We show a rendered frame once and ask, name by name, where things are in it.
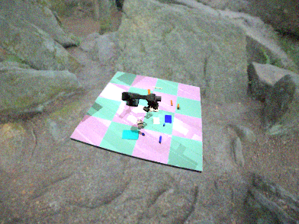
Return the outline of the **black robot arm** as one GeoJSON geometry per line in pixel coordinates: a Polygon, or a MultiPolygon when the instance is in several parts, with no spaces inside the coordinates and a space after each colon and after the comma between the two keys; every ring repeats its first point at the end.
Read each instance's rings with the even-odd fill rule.
{"type": "Polygon", "coordinates": [[[155,103],[155,102],[156,101],[161,102],[162,96],[156,96],[156,94],[153,94],[153,93],[148,94],[148,95],[141,95],[141,94],[131,94],[128,91],[121,92],[121,100],[122,101],[134,102],[135,99],[143,99],[143,100],[147,100],[148,102],[154,102],[152,104],[151,108],[156,110],[159,106],[159,103],[155,103]]]}

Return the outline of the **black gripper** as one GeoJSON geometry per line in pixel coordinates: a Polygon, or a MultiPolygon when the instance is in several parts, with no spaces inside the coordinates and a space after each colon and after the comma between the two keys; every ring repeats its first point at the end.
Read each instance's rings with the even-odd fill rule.
{"type": "MultiPolygon", "coordinates": [[[[148,101],[147,101],[147,102],[148,102],[148,101]]],[[[146,112],[148,113],[149,110],[150,110],[150,107],[152,106],[153,103],[154,103],[154,102],[148,102],[148,103],[147,103],[148,107],[145,106],[145,107],[143,108],[143,110],[146,111],[146,112]]]]}

